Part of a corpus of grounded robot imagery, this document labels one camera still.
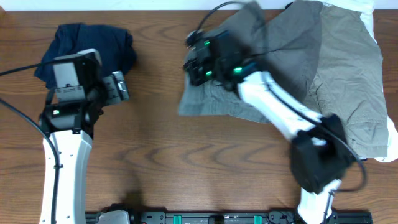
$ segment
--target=wood grain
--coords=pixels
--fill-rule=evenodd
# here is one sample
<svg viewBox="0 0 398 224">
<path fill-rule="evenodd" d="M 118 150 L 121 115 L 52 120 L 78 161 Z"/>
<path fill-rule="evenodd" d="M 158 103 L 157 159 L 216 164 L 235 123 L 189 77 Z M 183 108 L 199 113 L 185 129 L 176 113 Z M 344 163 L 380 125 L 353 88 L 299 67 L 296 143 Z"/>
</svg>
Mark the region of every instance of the wood grain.
<svg viewBox="0 0 398 224">
<path fill-rule="evenodd" d="M 0 18 L 5 15 L 5 10 L 0 6 Z"/>
<path fill-rule="evenodd" d="M 233 11 L 217 12 L 206 29 Z M 266 11 L 268 19 L 280 11 Z M 289 171 L 289 145 L 272 125 L 228 116 L 181 117 L 185 36 L 205 11 L 9 12 L 0 20 L 0 70 L 37 63 L 59 24 L 85 22 L 129 29 L 139 61 L 126 76 L 131 100 L 105 108 L 95 127 L 87 172 L 86 209 L 111 203 L 169 210 L 294 208 L 299 186 Z M 384 56 L 384 91 L 398 124 L 398 11 L 375 12 Z M 38 118 L 47 90 L 33 70 L 1 77 L 0 97 Z M 42 138 L 0 109 L 0 220 L 37 223 L 44 185 Z M 337 195 L 337 209 L 364 209 L 376 223 L 398 220 L 398 163 L 366 162 L 369 184 Z M 360 180 L 357 167 L 344 179 Z"/>
</svg>

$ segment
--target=green led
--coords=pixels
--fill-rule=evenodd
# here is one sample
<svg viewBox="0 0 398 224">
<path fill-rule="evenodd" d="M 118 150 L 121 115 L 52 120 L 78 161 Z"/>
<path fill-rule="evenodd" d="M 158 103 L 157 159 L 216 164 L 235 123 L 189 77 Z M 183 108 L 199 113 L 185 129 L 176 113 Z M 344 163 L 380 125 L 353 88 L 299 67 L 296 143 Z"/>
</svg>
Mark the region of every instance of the green led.
<svg viewBox="0 0 398 224">
<path fill-rule="evenodd" d="M 238 67 L 238 68 L 234 68 L 234 73 L 241 73 L 242 72 L 242 68 Z"/>
</svg>

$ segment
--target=green clip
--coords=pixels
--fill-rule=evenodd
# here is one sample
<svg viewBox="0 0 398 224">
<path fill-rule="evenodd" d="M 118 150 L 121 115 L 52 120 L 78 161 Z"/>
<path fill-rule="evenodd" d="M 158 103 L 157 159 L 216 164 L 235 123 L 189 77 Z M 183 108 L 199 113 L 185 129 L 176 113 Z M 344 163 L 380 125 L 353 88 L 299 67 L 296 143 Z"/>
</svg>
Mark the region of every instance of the green clip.
<svg viewBox="0 0 398 224">
<path fill-rule="evenodd" d="M 181 223 L 182 223 L 181 215 L 174 215 L 173 216 L 173 224 L 181 224 Z"/>
<path fill-rule="evenodd" d="M 262 224 L 262 216 L 261 215 L 254 216 L 254 224 Z"/>
</svg>

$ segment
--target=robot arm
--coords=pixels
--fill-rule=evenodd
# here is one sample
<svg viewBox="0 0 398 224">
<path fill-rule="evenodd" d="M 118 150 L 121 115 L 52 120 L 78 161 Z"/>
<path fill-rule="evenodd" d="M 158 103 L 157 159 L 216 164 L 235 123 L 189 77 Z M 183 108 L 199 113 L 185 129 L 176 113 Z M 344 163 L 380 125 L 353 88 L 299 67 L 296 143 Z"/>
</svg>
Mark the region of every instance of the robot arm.
<svg viewBox="0 0 398 224">
<path fill-rule="evenodd" d="M 94 124 L 103 114 L 102 107 L 128 100 L 129 93 L 121 72 L 101 77 L 101 58 L 95 49 L 56 60 L 62 60 L 53 66 L 57 88 L 47 95 L 40 127 L 56 149 L 60 161 L 59 178 L 55 175 L 56 158 L 44 140 L 46 165 L 39 223 L 53 224 L 55 214 L 58 224 L 81 224 L 86 222 L 86 169 Z M 51 104 L 54 92 L 57 104 Z M 53 205 L 54 191 L 58 193 Z"/>
<path fill-rule="evenodd" d="M 244 78 L 242 83 L 238 84 L 238 92 L 243 101 L 255 107 L 266 116 L 289 141 L 295 139 L 299 131 L 309 131 L 315 126 L 286 107 L 285 104 L 275 97 L 275 94 L 279 95 L 286 103 L 296 110 L 301 111 L 307 117 L 321 123 L 320 118 L 323 117 L 322 115 L 308 109 L 290 96 L 274 81 L 269 72 L 254 72 L 250 74 Z M 313 138 L 312 141 L 319 146 L 327 143 L 325 140 L 317 138 Z M 333 202 L 333 196 L 329 199 L 329 193 L 337 190 L 340 184 L 341 180 L 332 180 L 318 194 L 308 192 L 302 188 L 301 202 L 297 209 L 300 217 L 308 224 L 319 224 L 323 220 L 326 207 L 326 217 L 329 217 L 332 213 L 331 205 Z"/>
<path fill-rule="evenodd" d="M 323 117 L 298 102 L 274 81 L 265 61 L 244 55 L 227 30 L 188 39 L 195 39 L 190 46 L 195 58 L 184 65 L 191 85 L 220 82 L 259 110 L 291 142 L 290 170 L 302 187 L 298 213 L 307 223 L 321 223 L 325 211 L 331 214 L 330 193 L 354 161 L 340 119 Z"/>
</svg>

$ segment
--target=gray cloth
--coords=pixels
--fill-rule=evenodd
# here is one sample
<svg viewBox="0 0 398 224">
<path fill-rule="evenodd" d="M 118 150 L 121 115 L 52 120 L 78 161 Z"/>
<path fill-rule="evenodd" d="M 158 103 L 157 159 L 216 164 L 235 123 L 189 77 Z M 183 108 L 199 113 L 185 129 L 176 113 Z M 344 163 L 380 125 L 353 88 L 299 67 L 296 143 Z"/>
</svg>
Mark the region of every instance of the gray cloth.
<svg viewBox="0 0 398 224">
<path fill-rule="evenodd" d="M 250 2 L 217 29 L 206 34 L 214 35 L 229 30 L 241 45 L 251 49 L 253 54 L 267 52 L 265 58 L 272 65 L 272 72 L 278 73 L 274 79 L 282 88 L 302 101 L 318 66 L 321 37 L 319 13 L 322 6 L 320 2 L 296 2 L 270 21 L 264 32 L 264 18 L 259 21 L 259 15 L 263 17 L 264 12 L 256 2 Z M 189 52 L 185 60 L 192 56 L 193 52 Z M 206 82 L 201 86 L 191 86 L 188 74 L 179 114 L 228 114 L 250 121 L 268 122 L 257 109 L 241 101 L 234 93 L 225 91 L 220 83 Z"/>
<path fill-rule="evenodd" d="M 360 15 L 323 7 L 319 65 L 305 104 L 323 116 L 336 114 L 359 156 L 387 157 L 382 55 Z"/>
</svg>

